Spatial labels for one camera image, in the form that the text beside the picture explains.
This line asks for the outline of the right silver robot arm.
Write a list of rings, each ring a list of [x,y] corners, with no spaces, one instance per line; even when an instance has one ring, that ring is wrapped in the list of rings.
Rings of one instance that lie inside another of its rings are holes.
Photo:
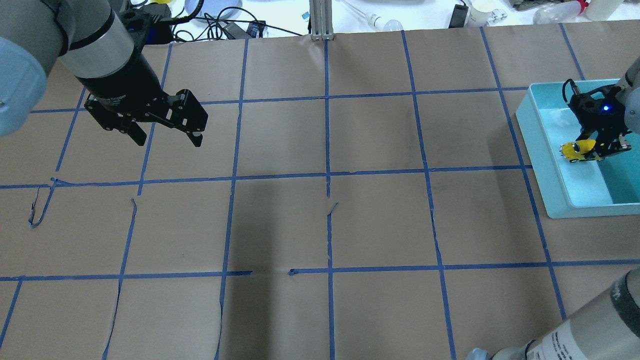
[[[618,80],[531,84],[516,112],[547,214],[553,219],[637,215],[639,61]],[[560,325],[520,347],[469,360],[637,360],[639,270],[615,280]]]

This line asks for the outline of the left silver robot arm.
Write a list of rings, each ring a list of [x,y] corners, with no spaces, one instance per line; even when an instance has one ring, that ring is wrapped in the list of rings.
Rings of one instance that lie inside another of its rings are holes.
[[[87,89],[85,109],[107,132],[144,146],[140,123],[157,123],[202,145],[208,112],[189,89],[165,92],[142,50],[150,32],[190,22],[142,7],[119,13],[107,0],[1,2],[1,134],[19,130],[41,102],[57,61]]]

